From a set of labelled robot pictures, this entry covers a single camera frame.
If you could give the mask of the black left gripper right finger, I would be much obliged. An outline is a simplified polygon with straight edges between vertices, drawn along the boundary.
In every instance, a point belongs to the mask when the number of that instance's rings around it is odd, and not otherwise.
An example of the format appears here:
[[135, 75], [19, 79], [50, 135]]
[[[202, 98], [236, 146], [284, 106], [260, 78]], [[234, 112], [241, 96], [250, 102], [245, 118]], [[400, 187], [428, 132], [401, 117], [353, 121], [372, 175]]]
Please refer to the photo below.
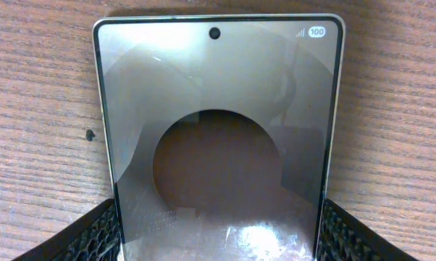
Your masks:
[[322, 208], [316, 259], [416, 261], [329, 199], [325, 199]]

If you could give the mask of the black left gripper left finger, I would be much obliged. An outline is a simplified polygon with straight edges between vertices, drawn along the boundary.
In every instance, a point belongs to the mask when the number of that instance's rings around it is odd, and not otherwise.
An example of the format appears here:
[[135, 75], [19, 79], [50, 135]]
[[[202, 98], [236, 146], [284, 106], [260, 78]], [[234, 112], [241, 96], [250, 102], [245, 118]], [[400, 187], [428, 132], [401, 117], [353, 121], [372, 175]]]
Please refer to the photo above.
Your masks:
[[107, 199], [14, 261], [117, 261], [120, 247], [115, 201]]

